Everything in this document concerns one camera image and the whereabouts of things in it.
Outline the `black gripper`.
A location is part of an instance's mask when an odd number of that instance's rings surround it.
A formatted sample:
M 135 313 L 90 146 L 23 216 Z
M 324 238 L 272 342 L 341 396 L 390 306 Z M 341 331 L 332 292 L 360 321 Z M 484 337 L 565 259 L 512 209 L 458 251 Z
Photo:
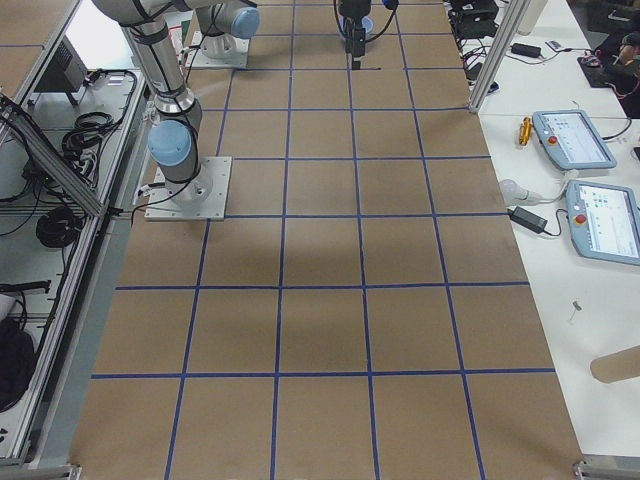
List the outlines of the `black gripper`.
M 371 11 L 369 0 L 340 0 L 338 14 L 343 18 L 343 32 L 346 40 L 346 52 L 351 56 L 364 56 L 366 45 L 366 30 L 363 19 Z M 361 59 L 352 57 L 351 69 L 359 70 Z

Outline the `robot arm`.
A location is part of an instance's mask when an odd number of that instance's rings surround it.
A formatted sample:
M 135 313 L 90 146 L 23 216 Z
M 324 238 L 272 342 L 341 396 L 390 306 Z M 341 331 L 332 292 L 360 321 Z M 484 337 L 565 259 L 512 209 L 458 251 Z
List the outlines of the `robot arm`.
M 338 32 L 343 39 L 351 68 L 359 70 L 365 56 L 367 29 L 364 19 L 370 14 L 370 1 L 334 1 L 333 12 Z M 252 1 L 226 1 L 196 10 L 201 39 L 192 59 L 200 54 L 222 60 L 235 55 L 236 41 L 249 40 L 260 25 L 257 5 Z
M 162 171 L 168 198 L 193 206 L 210 193 L 212 180 L 202 171 L 197 140 L 202 109 L 181 72 L 166 11 L 194 9 L 185 1 L 96 1 L 96 8 L 122 29 L 154 95 L 159 115 L 147 147 Z

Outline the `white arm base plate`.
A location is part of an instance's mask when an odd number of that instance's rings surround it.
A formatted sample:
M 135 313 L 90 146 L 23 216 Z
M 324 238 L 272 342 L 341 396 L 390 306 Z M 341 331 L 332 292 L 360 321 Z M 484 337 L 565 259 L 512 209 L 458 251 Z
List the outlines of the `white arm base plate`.
M 150 207 L 144 217 L 148 221 L 194 221 L 225 218 L 232 158 L 202 157 L 200 172 L 191 183 L 175 197 L 173 193 L 181 189 L 177 184 L 168 184 L 153 189 L 150 193 Z

